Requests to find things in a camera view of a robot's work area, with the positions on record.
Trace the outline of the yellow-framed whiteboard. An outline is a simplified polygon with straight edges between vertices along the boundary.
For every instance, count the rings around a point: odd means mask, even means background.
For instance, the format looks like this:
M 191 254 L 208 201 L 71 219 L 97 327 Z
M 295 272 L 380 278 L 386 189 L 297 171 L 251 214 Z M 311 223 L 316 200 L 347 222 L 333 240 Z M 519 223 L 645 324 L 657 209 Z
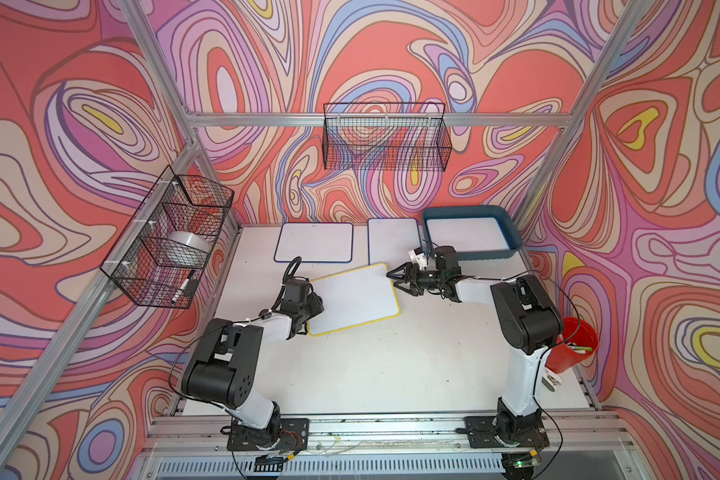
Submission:
M 317 337 L 400 315 L 397 290 L 387 277 L 386 263 L 375 263 L 315 279 L 312 285 L 324 311 L 308 321 Z

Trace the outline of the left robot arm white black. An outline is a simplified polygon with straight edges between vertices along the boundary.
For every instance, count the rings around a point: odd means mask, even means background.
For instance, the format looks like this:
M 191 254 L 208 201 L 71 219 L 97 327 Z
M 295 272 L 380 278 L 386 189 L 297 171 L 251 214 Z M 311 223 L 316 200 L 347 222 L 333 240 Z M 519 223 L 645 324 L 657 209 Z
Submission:
M 232 418 L 230 433 L 246 436 L 259 450 L 278 448 L 283 437 L 279 405 L 255 386 L 261 349 L 306 332 L 324 311 L 314 292 L 288 297 L 248 321 L 212 319 L 183 368 L 178 392 L 223 409 Z

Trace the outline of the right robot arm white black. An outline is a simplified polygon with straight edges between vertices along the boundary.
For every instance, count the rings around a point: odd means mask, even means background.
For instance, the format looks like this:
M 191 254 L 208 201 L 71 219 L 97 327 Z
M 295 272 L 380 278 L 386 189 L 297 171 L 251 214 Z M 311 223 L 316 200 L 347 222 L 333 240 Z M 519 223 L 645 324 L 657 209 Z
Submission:
M 545 444 L 536 390 L 564 322 L 540 279 L 531 273 L 500 279 L 465 275 L 458 267 L 422 270 L 412 262 L 386 277 L 395 288 L 413 297 L 430 293 L 454 303 L 495 308 L 501 333 L 511 348 L 507 382 L 490 426 L 469 434 L 490 433 L 494 443 L 509 448 Z

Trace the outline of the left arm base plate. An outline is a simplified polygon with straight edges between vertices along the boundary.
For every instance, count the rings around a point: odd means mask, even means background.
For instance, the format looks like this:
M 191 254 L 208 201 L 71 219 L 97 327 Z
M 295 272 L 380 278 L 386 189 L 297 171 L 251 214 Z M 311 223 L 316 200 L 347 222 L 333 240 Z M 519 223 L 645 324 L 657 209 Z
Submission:
M 220 429 L 230 452 L 299 452 L 308 447 L 310 421 L 306 417 L 285 418 L 264 429 L 240 425 L 235 419 Z

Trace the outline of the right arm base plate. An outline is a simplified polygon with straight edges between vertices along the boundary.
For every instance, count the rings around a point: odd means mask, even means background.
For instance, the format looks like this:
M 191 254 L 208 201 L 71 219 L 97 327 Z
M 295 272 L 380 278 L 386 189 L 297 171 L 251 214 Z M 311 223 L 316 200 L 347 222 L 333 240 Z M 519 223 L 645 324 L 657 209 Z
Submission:
M 550 445 L 539 415 L 514 417 L 500 413 L 498 416 L 467 416 L 460 432 L 467 436 L 473 449 L 543 450 Z

